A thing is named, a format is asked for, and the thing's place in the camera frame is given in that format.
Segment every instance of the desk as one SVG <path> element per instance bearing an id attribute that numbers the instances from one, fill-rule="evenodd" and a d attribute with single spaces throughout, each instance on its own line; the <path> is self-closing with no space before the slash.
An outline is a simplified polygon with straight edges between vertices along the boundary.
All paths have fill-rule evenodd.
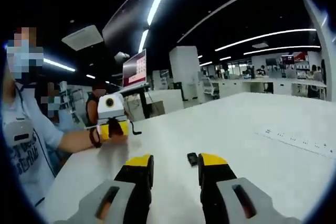
<path id="1" fill-rule="evenodd" d="M 274 94 L 294 95 L 296 89 L 294 85 L 312 85 L 326 88 L 323 82 L 313 80 L 300 80 L 288 78 L 257 78 L 257 79 L 238 79 L 238 80 L 212 80 L 212 83 L 218 83 L 220 98 L 242 92 L 264 92 L 263 83 L 273 83 Z"/>
<path id="2" fill-rule="evenodd" d="M 228 160 L 238 177 L 272 197 L 281 214 L 303 219 L 327 187 L 334 160 L 257 135 L 256 129 L 274 124 L 307 131 L 336 147 L 335 121 L 336 104 L 331 102 L 241 93 L 136 122 L 143 134 L 131 135 L 128 147 L 105 144 L 71 156 L 46 196 L 45 214 L 49 221 L 68 219 L 82 197 L 114 178 L 126 156 L 150 153 L 154 185 L 147 223 L 204 224 L 198 170 L 186 155 L 205 152 Z"/>
<path id="3" fill-rule="evenodd" d="M 139 95 L 127 98 L 125 103 L 126 110 L 131 112 L 134 121 L 144 120 L 143 104 L 153 104 L 163 102 L 163 114 L 168 114 L 177 110 L 184 109 L 180 90 L 152 90 L 144 95 L 145 103 L 140 102 Z M 160 109 L 158 105 L 154 105 L 153 109 Z"/>

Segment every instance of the gray t-shirt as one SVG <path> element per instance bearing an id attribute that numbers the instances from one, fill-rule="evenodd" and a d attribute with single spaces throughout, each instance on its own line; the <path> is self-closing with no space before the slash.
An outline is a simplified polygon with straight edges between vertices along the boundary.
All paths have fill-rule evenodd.
<path id="1" fill-rule="evenodd" d="M 9 146 L 8 153 L 16 168 L 19 180 L 29 201 L 35 206 L 47 194 L 54 181 L 46 145 L 56 149 L 61 141 L 63 132 L 56 129 L 53 123 L 40 111 L 34 97 L 22 91 L 24 110 L 34 126 L 33 137 L 28 143 Z M 12 105 L 2 105 L 3 125 L 12 122 L 15 118 L 24 118 L 25 113 L 21 106 L 18 91 Z"/>

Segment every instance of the black ceiling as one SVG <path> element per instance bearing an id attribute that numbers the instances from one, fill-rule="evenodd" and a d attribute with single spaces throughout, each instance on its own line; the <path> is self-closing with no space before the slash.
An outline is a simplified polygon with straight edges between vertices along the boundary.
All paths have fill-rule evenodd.
<path id="1" fill-rule="evenodd" d="M 45 68 L 45 75 L 57 80 L 87 84 L 91 74 L 113 81 L 111 75 L 121 72 L 113 56 L 122 51 L 137 53 L 146 17 L 153 0 L 142 0 L 139 21 L 143 26 L 129 31 L 127 39 L 116 45 L 114 52 L 105 44 L 74 51 L 61 39 L 87 25 L 96 25 L 102 31 L 113 13 L 125 0 L 7 0 L 10 17 L 5 27 L 5 37 L 15 27 L 37 26 L 40 44 L 55 61 L 74 67 L 76 72 Z M 210 17 L 180 43 L 177 41 L 209 12 L 213 12 L 229 0 L 162 0 L 156 12 L 145 43 L 148 49 L 148 69 L 169 68 L 169 51 L 176 45 L 193 45 L 203 55 L 202 62 L 245 58 L 244 52 L 256 50 L 252 45 L 266 42 L 270 48 L 281 46 L 319 45 L 314 32 L 275 35 L 246 42 L 219 52 L 215 49 L 246 38 L 276 31 L 313 28 L 302 0 L 238 0 Z"/>

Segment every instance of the black wristband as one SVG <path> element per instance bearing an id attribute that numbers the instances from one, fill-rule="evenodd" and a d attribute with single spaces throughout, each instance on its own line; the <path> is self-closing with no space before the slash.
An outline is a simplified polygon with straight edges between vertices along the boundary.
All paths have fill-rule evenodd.
<path id="1" fill-rule="evenodd" d="M 98 132 L 97 132 L 97 135 L 98 135 L 98 139 L 99 139 L 99 141 L 96 142 L 95 138 L 93 137 L 93 132 L 94 132 L 95 129 L 96 129 L 96 128 L 91 128 L 91 129 L 90 129 L 90 140 L 91 140 L 92 145 L 93 145 L 95 148 L 99 148 L 99 147 L 101 147 L 101 142 L 100 142 L 100 137 L 99 137 Z"/>

